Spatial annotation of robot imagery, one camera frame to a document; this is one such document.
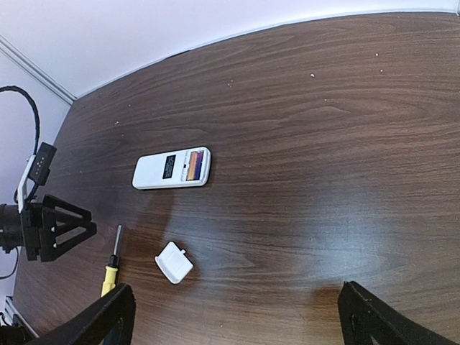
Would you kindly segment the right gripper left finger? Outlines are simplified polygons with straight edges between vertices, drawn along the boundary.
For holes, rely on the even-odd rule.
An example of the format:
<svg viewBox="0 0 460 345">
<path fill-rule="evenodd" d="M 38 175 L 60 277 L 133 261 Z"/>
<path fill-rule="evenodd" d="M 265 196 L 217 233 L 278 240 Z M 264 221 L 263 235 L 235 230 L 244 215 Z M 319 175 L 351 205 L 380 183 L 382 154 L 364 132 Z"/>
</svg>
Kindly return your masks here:
<svg viewBox="0 0 460 345">
<path fill-rule="evenodd" d="M 135 313 L 131 286 L 120 284 L 68 322 L 28 344 L 130 344 Z"/>
</svg>

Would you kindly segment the white battery cover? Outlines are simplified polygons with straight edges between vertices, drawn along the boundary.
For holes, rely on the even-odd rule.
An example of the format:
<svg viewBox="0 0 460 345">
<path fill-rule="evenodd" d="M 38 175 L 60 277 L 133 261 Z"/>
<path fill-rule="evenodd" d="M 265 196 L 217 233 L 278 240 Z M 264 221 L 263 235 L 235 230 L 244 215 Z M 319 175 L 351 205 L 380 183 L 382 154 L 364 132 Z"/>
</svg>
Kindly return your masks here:
<svg viewBox="0 0 460 345">
<path fill-rule="evenodd" d="M 181 283 L 194 268 L 193 263 L 186 257 L 186 251 L 173 241 L 168 242 L 155 256 L 155 263 L 167 280 L 174 285 Z"/>
</svg>

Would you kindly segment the left aluminium frame post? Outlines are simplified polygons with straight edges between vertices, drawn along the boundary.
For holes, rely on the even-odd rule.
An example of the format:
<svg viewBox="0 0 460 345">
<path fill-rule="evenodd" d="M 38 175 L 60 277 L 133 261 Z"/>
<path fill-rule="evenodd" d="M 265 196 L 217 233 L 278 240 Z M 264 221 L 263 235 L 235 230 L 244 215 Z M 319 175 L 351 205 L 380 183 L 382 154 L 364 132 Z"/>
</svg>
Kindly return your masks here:
<svg viewBox="0 0 460 345">
<path fill-rule="evenodd" d="M 25 54 L 10 43 L 5 37 L 1 36 L 1 53 L 9 58 L 14 64 L 21 68 L 47 90 L 55 94 L 68 105 L 72 105 L 77 97 L 59 84 L 54 78 L 47 74 L 38 65 L 32 62 Z"/>
</svg>

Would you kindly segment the yellow handled screwdriver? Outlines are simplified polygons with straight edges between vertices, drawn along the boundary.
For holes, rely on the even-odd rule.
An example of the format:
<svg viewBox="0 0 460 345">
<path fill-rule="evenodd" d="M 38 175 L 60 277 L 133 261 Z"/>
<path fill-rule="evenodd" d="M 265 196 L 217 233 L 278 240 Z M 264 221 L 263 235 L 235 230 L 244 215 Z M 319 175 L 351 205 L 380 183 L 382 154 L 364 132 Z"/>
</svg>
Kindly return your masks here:
<svg viewBox="0 0 460 345">
<path fill-rule="evenodd" d="M 109 262 L 105 267 L 105 275 L 101 287 L 101 297 L 105 296 L 116 286 L 116 276 L 119 271 L 119 247 L 122 234 L 122 225 L 119 224 L 116 230 L 116 238 L 114 243 L 114 250 L 109 257 Z"/>
</svg>

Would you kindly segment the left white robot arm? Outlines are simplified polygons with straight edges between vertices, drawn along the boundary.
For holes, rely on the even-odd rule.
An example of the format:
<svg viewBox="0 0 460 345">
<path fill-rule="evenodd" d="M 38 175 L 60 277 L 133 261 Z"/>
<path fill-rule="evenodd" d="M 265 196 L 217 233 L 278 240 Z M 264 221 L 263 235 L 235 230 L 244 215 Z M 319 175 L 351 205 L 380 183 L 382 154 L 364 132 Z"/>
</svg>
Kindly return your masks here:
<svg viewBox="0 0 460 345">
<path fill-rule="evenodd" d="M 25 209 L 1 205 L 1 248 L 25 248 L 29 261 L 53 262 L 97 233 L 90 211 L 45 195 Z"/>
</svg>

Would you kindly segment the white remote control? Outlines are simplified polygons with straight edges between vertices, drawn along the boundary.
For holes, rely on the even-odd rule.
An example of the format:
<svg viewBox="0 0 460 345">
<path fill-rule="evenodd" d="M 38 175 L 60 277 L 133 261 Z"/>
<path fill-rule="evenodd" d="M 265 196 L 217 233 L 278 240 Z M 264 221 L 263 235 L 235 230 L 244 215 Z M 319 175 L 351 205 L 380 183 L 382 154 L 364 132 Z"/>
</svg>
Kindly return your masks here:
<svg viewBox="0 0 460 345">
<path fill-rule="evenodd" d="M 201 150 L 204 156 L 200 179 L 187 181 L 191 153 Z M 201 187 L 207 183 L 210 169 L 211 151 L 207 147 L 145 155 L 137 160 L 132 186 L 137 190 Z"/>
</svg>

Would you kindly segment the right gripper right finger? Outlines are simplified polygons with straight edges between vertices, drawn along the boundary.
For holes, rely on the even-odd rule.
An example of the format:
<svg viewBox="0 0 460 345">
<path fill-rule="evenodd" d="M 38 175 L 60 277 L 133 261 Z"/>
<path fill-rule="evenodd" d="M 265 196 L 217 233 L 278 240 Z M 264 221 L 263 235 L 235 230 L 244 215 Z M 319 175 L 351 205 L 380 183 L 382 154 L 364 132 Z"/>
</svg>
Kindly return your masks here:
<svg viewBox="0 0 460 345">
<path fill-rule="evenodd" d="M 338 297 L 345 344 L 452 344 L 453 341 L 406 318 L 355 281 Z"/>
</svg>

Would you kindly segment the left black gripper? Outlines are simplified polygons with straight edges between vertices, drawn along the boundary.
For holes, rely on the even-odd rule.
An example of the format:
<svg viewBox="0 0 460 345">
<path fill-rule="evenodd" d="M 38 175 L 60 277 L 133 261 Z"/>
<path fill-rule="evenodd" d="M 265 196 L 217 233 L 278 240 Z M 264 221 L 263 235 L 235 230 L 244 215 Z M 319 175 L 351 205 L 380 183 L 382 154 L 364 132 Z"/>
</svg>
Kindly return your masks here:
<svg viewBox="0 0 460 345">
<path fill-rule="evenodd" d="M 20 219 L 29 261 L 53 262 L 97 233 L 90 211 L 53 195 L 28 203 Z"/>
</svg>

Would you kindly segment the batteries in remote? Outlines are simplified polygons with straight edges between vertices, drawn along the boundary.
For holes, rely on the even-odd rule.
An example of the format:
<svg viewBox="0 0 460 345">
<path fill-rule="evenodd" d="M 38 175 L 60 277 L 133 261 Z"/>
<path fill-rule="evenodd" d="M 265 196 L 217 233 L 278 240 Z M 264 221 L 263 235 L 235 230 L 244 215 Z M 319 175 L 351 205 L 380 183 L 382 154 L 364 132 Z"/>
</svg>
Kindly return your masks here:
<svg viewBox="0 0 460 345">
<path fill-rule="evenodd" d="M 199 180 L 201 176 L 201 168 L 203 164 L 204 151 L 194 151 L 191 153 L 189 168 L 187 173 L 187 181 Z"/>
</svg>

